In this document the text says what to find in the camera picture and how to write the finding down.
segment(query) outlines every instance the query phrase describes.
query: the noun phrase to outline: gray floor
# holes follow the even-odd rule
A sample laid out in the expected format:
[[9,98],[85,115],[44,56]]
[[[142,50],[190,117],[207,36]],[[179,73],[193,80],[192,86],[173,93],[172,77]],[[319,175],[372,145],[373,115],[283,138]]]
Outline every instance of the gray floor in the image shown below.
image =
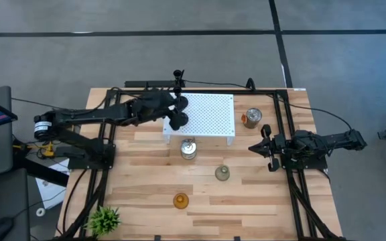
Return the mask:
[[[384,0],[276,0],[282,29],[386,29]],[[0,0],[0,32],[172,29],[273,29],[265,0]],[[386,240],[386,35],[283,37],[294,87],[313,107],[345,118],[369,146],[329,158],[342,230],[353,240]],[[82,108],[88,89],[126,80],[187,80],[284,87],[275,37],[0,37],[0,86],[13,96]],[[33,117],[46,108],[13,103],[14,133],[33,138]],[[318,132],[340,121],[314,113]],[[31,182],[30,200],[38,193]],[[60,207],[31,216],[31,233],[51,238]]]

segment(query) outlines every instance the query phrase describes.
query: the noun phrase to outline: tin can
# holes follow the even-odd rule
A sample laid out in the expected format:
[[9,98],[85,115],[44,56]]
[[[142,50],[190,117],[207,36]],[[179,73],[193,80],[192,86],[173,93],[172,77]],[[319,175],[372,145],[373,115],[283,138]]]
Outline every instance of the tin can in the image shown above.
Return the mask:
[[261,111],[258,108],[250,108],[242,115],[242,123],[249,129],[254,129],[261,120]]
[[186,160],[191,160],[196,156],[194,139],[185,139],[181,142],[181,156]]

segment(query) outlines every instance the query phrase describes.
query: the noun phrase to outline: wooden table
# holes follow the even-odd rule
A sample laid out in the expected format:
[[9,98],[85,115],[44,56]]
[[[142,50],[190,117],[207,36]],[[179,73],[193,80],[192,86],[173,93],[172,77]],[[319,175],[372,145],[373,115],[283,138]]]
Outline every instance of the wooden table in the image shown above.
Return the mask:
[[[105,97],[106,88],[93,88],[87,108]],[[290,103],[310,106],[304,90],[288,89]],[[123,96],[122,102],[129,96]],[[196,138],[198,154],[192,161],[180,156],[181,137],[169,145],[162,136],[162,119],[138,127],[117,127],[117,156],[109,172],[105,205],[119,208],[122,224],[101,240],[297,240],[290,192],[283,169],[269,172],[269,159],[248,151],[262,140],[259,128],[247,129],[241,115],[251,107],[261,110],[263,124],[278,132],[273,99],[264,95],[235,95],[236,137],[231,146],[225,138]],[[287,120],[281,106],[285,132]],[[296,129],[316,131],[310,110],[292,107]],[[99,125],[84,125],[81,134],[97,137]],[[214,171],[228,165],[231,176],[219,181]],[[67,187],[59,229],[68,193],[81,170],[73,171]],[[323,222],[342,235],[328,180],[318,171],[306,170],[312,207]],[[67,226],[84,206],[90,171],[81,179],[68,207]],[[184,210],[173,205],[174,195],[186,193],[190,204]],[[306,214],[300,208],[305,235],[309,234]]]

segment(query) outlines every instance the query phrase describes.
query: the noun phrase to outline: green plant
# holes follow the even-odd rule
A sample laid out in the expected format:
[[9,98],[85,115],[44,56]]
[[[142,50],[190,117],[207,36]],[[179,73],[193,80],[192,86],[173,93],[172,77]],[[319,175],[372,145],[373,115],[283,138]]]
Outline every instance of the green plant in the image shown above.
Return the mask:
[[98,237],[107,235],[121,224],[118,211],[118,208],[112,210],[110,207],[98,207],[89,218],[86,227],[92,230],[93,235]]

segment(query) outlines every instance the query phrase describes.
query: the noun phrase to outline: white perforated board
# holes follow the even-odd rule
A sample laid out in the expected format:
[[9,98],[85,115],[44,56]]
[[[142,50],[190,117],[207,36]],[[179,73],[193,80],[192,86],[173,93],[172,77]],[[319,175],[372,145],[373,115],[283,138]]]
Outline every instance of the white perforated board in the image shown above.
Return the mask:
[[169,118],[164,119],[164,135],[193,137],[234,137],[235,114],[232,94],[182,93],[188,99],[183,110],[188,115],[187,125],[172,130]]

